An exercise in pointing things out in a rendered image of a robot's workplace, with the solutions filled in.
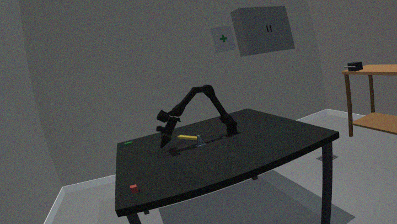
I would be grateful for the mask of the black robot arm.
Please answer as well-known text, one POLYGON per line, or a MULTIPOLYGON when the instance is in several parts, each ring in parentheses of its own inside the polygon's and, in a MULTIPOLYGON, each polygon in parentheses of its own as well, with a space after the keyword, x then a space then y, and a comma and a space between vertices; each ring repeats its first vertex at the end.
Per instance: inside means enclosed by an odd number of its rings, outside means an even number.
POLYGON ((174 116, 181 116, 185 107, 187 106, 187 104, 190 102, 190 100, 195 96, 196 93, 204 93, 206 96, 208 96, 210 98, 210 100, 212 101, 212 103, 214 104, 214 106, 216 107, 216 109, 218 110, 218 112, 220 113, 221 117, 221 121, 222 123, 226 124, 227 128, 227 134, 228 135, 235 135, 238 134, 238 130, 237 130, 237 122, 235 122, 233 120, 233 118, 225 111, 224 107, 222 106, 222 104, 219 102, 219 100, 217 99, 214 89, 211 85, 205 84, 202 87, 192 87, 191 90, 188 92, 188 94, 185 96, 185 98, 175 107, 172 108, 172 110, 170 112, 165 112, 163 110, 161 110, 159 112, 159 114, 157 115, 157 120, 161 121, 161 122, 168 122, 167 124, 175 127, 177 121, 180 121, 180 118, 176 118, 174 116), (170 117, 173 116, 173 117, 170 117))

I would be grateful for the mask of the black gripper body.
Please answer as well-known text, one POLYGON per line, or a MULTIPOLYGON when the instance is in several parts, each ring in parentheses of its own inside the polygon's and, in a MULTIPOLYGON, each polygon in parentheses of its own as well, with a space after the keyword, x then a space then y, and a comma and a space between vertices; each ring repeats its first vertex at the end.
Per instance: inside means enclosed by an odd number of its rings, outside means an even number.
POLYGON ((164 139, 166 139, 168 141, 171 141, 171 135, 172 135, 172 133, 174 131, 174 127, 172 127, 172 126, 170 126, 168 124, 166 124, 165 127, 167 127, 166 132, 165 133, 161 132, 161 134, 162 134, 161 138, 164 138, 164 139))

